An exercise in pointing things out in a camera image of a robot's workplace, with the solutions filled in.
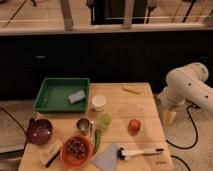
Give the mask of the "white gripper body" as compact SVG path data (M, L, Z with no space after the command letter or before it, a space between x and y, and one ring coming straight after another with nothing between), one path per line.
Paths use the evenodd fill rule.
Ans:
M158 95L158 99L161 101L164 108L178 107L185 103L185 98L171 87L165 87Z

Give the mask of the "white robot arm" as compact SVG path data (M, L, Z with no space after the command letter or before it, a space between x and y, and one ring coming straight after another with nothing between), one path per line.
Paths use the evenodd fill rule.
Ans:
M166 75L167 86L158 95L162 105L162 124L168 127L176 116L174 111L185 103L195 103L209 114L213 114L213 88L205 81L209 77L208 69L202 63L191 63L169 71Z

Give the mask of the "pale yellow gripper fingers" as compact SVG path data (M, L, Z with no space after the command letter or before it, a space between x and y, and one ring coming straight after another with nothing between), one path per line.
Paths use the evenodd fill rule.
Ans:
M163 125L170 126L176 117L177 112L171 109L165 109L163 112Z

